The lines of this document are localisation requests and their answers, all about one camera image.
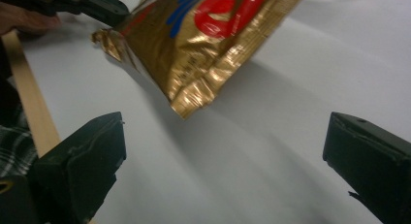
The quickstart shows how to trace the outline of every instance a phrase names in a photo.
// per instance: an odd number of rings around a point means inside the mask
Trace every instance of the chip bag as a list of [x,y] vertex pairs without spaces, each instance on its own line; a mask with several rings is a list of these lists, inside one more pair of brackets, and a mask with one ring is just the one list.
[[118,61],[147,73],[183,118],[227,79],[300,0],[142,0],[113,29],[92,35]]

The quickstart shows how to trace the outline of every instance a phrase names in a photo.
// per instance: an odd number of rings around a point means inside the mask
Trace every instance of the plaid shirt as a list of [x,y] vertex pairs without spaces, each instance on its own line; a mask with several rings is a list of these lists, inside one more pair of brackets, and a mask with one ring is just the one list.
[[37,159],[21,106],[16,107],[14,120],[12,125],[0,124],[0,177],[25,175]]
[[37,159],[18,94],[5,79],[10,75],[10,66],[0,44],[0,177],[26,175]]

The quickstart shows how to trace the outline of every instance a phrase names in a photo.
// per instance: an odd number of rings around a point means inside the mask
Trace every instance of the robotic claw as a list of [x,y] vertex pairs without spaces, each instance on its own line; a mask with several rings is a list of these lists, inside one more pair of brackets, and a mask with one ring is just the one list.
[[45,16],[54,16],[58,12],[74,15],[84,13],[108,26],[120,23],[129,11],[119,0],[0,0]]
[[27,176],[0,177],[0,223],[88,223],[125,159],[121,113],[90,120],[37,160]]

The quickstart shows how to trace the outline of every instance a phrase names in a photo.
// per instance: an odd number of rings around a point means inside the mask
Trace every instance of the crinkled foil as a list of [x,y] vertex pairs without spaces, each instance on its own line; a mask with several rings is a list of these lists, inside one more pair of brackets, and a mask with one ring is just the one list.
[[299,1],[142,0],[122,23],[92,40],[146,70],[186,118],[212,102]]

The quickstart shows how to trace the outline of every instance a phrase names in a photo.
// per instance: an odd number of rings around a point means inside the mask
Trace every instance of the gold foil bag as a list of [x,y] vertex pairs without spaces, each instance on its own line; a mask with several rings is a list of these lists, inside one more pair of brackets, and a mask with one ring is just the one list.
[[142,0],[122,23],[92,40],[145,70],[186,118],[212,102],[299,1]]

